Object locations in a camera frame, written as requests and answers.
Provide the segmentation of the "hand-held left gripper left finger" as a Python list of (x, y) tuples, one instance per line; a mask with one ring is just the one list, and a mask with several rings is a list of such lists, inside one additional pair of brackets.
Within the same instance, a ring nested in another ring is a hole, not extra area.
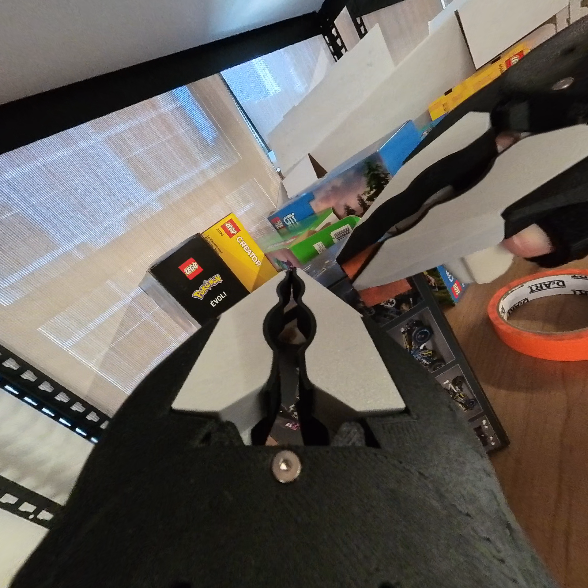
[(234, 424), (246, 445), (266, 445), (281, 404), (277, 339), (293, 277), (279, 273), (220, 316), (173, 411)]

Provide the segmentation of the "orange tape roll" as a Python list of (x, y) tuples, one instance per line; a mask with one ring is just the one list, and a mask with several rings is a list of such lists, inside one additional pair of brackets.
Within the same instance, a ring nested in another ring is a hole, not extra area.
[(556, 362), (587, 360), (587, 328), (535, 332), (511, 324), (511, 314), (535, 300), (570, 295), (587, 301), (586, 269), (544, 270), (520, 278), (495, 292), (488, 317), (498, 338), (526, 356)]

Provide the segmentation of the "small blue toy box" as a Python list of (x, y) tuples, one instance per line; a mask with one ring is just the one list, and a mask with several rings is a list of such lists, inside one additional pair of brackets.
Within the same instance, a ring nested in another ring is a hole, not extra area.
[(460, 282), (444, 265), (424, 271), (423, 276), (441, 307), (454, 307), (467, 290), (468, 285)]

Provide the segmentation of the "black toy box orange tape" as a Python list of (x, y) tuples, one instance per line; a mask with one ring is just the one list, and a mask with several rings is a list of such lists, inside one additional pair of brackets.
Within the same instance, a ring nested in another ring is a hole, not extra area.
[(371, 308), (371, 318), (443, 387), (487, 453), (510, 443), (486, 393), (457, 343), (425, 276), (409, 280), (409, 290)]

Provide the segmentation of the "yellow toy box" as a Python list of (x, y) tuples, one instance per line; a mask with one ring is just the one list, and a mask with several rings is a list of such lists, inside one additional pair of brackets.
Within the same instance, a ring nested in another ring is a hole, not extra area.
[(494, 60), (476, 70), (474, 74), (457, 84), (429, 105), (431, 121), (445, 116), (466, 99), (491, 84), (506, 70), (518, 63), (531, 50), (528, 41), (521, 41), (498, 55)]

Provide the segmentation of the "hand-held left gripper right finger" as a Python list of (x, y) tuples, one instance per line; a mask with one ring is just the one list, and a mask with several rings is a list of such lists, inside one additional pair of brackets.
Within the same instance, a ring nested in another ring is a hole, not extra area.
[(300, 401), (317, 420), (390, 416), (406, 404), (363, 316), (303, 270), (292, 273), (300, 351)]

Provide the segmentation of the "black toy box tan base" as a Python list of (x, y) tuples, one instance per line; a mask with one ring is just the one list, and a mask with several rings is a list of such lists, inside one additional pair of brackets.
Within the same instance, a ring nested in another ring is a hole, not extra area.
[(200, 234), (159, 258), (139, 287), (176, 324), (193, 332), (249, 291)]

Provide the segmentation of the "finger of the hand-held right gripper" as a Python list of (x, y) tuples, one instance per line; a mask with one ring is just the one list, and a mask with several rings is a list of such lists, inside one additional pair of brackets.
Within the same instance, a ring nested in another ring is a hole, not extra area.
[(415, 226), (386, 239), (353, 281), (366, 290), (437, 265), (466, 283), (490, 283), (511, 266), (502, 242), (511, 232), (573, 202), (563, 182), (587, 162), (587, 125), (524, 139), (499, 155), (463, 195), (438, 203)]
[[(496, 158), (490, 115), (470, 112), (445, 130), (439, 123), (414, 150), (357, 224), (337, 262), (348, 263), (398, 224), (413, 219), (434, 195), (457, 194), (480, 180)], [(440, 135), (433, 137), (434, 131)]]

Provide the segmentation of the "person's right hand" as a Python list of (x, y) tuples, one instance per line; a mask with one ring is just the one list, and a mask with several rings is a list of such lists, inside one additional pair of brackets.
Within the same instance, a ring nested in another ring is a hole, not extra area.
[[(496, 136), (497, 151), (502, 153), (521, 139), (522, 134), (506, 131)], [(532, 224), (510, 238), (503, 239), (502, 246), (520, 258), (535, 258), (551, 254), (553, 246), (547, 233), (537, 224)]]

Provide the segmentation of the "translucent window blind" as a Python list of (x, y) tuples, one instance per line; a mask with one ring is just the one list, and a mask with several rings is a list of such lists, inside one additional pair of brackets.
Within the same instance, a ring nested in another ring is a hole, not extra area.
[(1, 342), (108, 415), (191, 333), (139, 287), (235, 213), (256, 240), (281, 181), (213, 75), (1, 155)]

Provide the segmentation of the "green toy box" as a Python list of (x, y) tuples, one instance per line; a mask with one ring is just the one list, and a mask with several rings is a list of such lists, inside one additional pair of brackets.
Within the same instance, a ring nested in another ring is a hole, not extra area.
[(360, 217), (339, 218), (332, 209), (307, 217), (280, 242), (269, 245), (265, 255), (277, 270), (304, 268), (317, 256), (344, 241), (359, 223)]

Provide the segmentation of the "yellow toy box flamingo print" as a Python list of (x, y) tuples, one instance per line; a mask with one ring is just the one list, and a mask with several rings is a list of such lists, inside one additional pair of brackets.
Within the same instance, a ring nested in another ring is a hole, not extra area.
[(248, 292), (257, 290), (277, 275), (278, 271), (234, 213), (226, 215), (201, 235)]

